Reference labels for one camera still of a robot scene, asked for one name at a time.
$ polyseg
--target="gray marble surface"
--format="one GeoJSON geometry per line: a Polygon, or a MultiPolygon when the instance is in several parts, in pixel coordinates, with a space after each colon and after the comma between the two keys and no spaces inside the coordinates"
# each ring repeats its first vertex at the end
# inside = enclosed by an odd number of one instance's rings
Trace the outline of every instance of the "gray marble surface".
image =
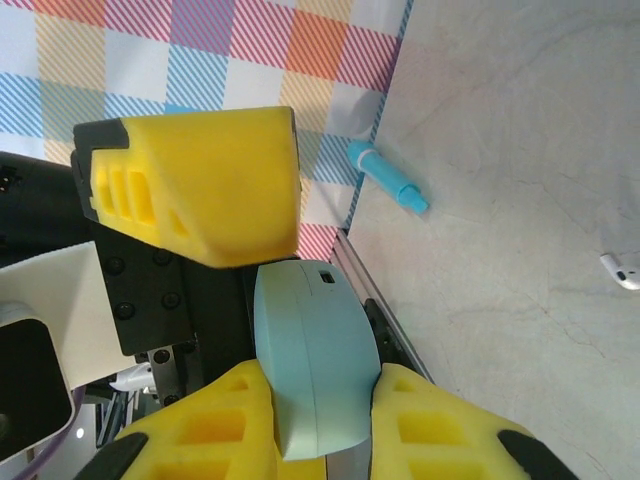
{"type": "Polygon", "coordinates": [[[416,0],[350,239],[436,382],[640,478],[640,1],[416,0]]]}

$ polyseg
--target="purple wire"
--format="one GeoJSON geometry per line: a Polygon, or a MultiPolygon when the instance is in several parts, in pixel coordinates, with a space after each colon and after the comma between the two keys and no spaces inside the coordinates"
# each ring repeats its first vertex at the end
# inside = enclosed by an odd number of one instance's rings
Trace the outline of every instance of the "purple wire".
{"type": "Polygon", "coordinates": [[[12,480],[31,480],[41,469],[45,466],[45,464],[51,460],[51,457],[58,451],[60,445],[65,441],[69,432],[73,428],[73,424],[76,423],[76,418],[78,418],[78,412],[80,412],[80,407],[82,406],[82,400],[84,399],[84,390],[85,387],[78,387],[73,391],[73,404],[75,405],[73,418],[69,422],[69,425],[66,426],[64,430],[62,430],[58,435],[53,437],[40,455],[33,459],[32,462],[27,465],[24,470],[22,470],[18,475],[13,477],[12,480]]]}

